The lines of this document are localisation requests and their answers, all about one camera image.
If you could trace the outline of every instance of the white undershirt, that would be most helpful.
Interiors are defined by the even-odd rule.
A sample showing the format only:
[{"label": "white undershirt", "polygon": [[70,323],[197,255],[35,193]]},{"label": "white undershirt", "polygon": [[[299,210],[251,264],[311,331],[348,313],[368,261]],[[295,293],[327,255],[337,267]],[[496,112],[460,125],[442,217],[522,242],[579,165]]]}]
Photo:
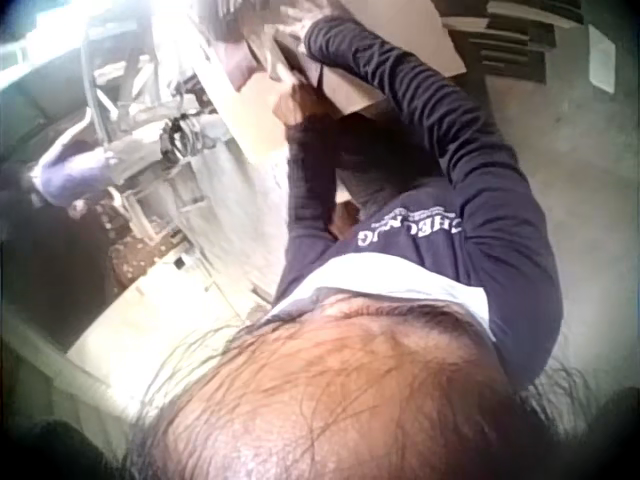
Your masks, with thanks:
[{"label": "white undershirt", "polygon": [[489,303],[484,289],[462,285],[403,258],[384,253],[350,253],[329,260],[278,304],[265,320],[281,314],[308,313],[338,292],[411,301],[456,303],[473,315],[489,338]]}]

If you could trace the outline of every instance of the long sleeve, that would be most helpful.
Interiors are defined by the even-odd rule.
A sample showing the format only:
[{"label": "long sleeve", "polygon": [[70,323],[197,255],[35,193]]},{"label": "long sleeve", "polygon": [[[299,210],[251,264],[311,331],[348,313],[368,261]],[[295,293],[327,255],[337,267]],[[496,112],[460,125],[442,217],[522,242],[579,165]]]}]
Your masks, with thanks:
[{"label": "long sleeve", "polygon": [[335,210],[336,122],[313,116],[287,131],[289,143],[289,240],[278,303],[335,244],[329,225]]},{"label": "long sleeve", "polygon": [[545,217],[514,150],[463,91],[355,20],[319,20],[305,46],[319,62],[381,90],[439,159],[500,354],[526,370],[525,380],[535,378],[557,340],[562,299]]}]

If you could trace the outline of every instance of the hair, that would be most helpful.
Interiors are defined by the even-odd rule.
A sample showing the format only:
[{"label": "hair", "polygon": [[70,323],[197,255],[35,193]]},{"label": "hair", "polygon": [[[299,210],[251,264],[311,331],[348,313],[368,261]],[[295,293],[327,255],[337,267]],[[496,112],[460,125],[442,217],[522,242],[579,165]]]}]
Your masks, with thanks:
[{"label": "hair", "polygon": [[[446,321],[450,312],[423,306],[422,313],[428,312],[434,317],[436,328],[454,336],[465,335],[464,328],[447,327],[455,324]],[[226,395],[233,397],[229,394],[228,382],[222,382],[217,391],[207,392],[206,399],[212,401],[198,410],[196,416],[187,415],[186,426],[180,424],[180,435],[188,441],[178,453],[175,442],[169,440],[170,432],[176,429],[186,409],[213,380],[233,369],[233,381],[245,381],[241,375],[244,367],[238,369],[239,362],[246,366],[252,360],[264,361],[260,358],[261,346],[270,337],[280,336],[282,341],[287,341],[295,337],[299,329],[294,319],[280,318],[244,329],[221,353],[207,356],[186,368],[176,369],[174,361],[169,360],[161,369],[165,373],[160,373],[150,387],[134,424],[132,441],[123,463],[125,471],[136,480],[265,478],[264,471],[251,461],[234,455],[233,446],[230,448],[229,445],[222,446],[224,442],[218,445],[209,440],[233,422],[237,413],[237,406],[225,403],[236,401],[235,397],[225,398]],[[218,332],[212,332],[185,343],[173,357],[192,358],[216,335]],[[402,356],[398,362],[390,364],[390,369],[403,368],[401,362],[413,361],[416,359],[412,356]],[[322,365],[322,358],[314,358],[313,363]],[[267,469],[268,478],[563,478],[561,472],[566,466],[569,439],[583,424],[578,419],[580,414],[584,413],[586,417],[589,411],[589,407],[579,400],[583,398],[581,388],[586,382],[578,372],[557,368],[538,385],[518,392],[497,385],[483,375],[465,374],[469,365],[464,361],[440,362],[435,369],[425,369],[428,374],[424,375],[419,373],[422,366],[417,367],[414,370],[418,373],[402,400],[402,413],[396,421],[387,458],[339,468],[328,465],[320,455],[315,455],[320,435],[316,436],[310,427],[306,447],[283,447],[290,451],[271,452],[269,458],[263,459],[272,464]],[[193,372],[199,369],[206,373],[190,381]],[[349,374],[352,372],[332,370],[331,375],[336,383],[351,382]],[[381,373],[379,378],[369,376],[367,381],[383,381],[387,373]],[[278,391],[285,388],[288,385],[279,385]],[[165,396],[176,389],[182,393],[165,403]],[[438,394],[434,399],[425,392]],[[325,427],[333,428],[343,420],[334,417]],[[197,471],[205,471],[206,475],[198,475]]]}]

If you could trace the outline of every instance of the dark hair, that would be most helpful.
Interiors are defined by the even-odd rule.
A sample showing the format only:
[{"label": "dark hair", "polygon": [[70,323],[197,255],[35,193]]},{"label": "dark hair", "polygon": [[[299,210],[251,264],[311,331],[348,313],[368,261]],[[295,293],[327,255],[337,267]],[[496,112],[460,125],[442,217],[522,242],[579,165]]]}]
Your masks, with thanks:
[{"label": "dark hair", "polygon": [[[125,471],[136,480],[193,478],[193,470],[189,473],[189,468],[193,468],[191,461],[188,462],[189,468],[185,465],[181,467],[179,464],[182,462],[179,460],[174,462],[167,433],[180,413],[213,376],[242,355],[249,355],[251,358],[265,336],[290,324],[290,321],[284,321],[258,328],[249,327],[244,335],[236,337],[222,352],[208,355],[196,364],[184,368],[178,368],[176,360],[180,362],[180,359],[188,359],[193,353],[202,351],[220,331],[181,345],[172,358],[167,360],[143,402],[123,463]],[[189,381],[190,374],[203,366],[207,368],[207,373],[198,380]],[[562,475],[568,465],[566,458],[570,451],[569,445],[573,444],[573,439],[586,423],[591,411],[591,406],[581,400],[591,398],[591,394],[579,372],[564,367],[553,368],[537,385],[524,392],[499,388],[482,381],[469,385],[468,376],[454,373],[443,371],[436,375],[438,378],[429,378],[430,386],[434,381],[439,382],[438,391],[445,392],[438,400],[435,411],[424,412],[424,409],[419,408],[419,402],[406,406],[415,416],[412,417],[410,437],[401,431],[405,426],[398,425],[397,452],[393,452],[398,460],[393,472],[385,474],[376,470],[369,475],[358,475],[359,477],[567,478]],[[176,386],[182,393],[165,403],[166,396],[175,392]],[[163,406],[157,413],[149,415],[158,405]],[[198,429],[197,433],[194,431],[194,435],[210,435],[211,432],[204,430],[206,422],[215,417],[216,413],[225,415],[224,412],[215,412],[215,405],[212,410],[202,413],[201,421],[193,422]],[[437,432],[438,455],[434,455],[433,442],[421,442],[420,438],[416,438],[415,433],[419,434],[421,425],[431,432]],[[188,452],[191,459],[199,459],[202,454],[215,455],[215,451],[198,451],[194,445]],[[359,467],[366,471],[366,466]],[[209,478],[225,476],[218,471],[208,473]],[[353,477],[349,473],[352,472],[348,472],[345,478]],[[292,464],[284,465],[277,474],[277,478],[300,476],[301,472]],[[310,472],[306,472],[304,476],[315,478]]]}]

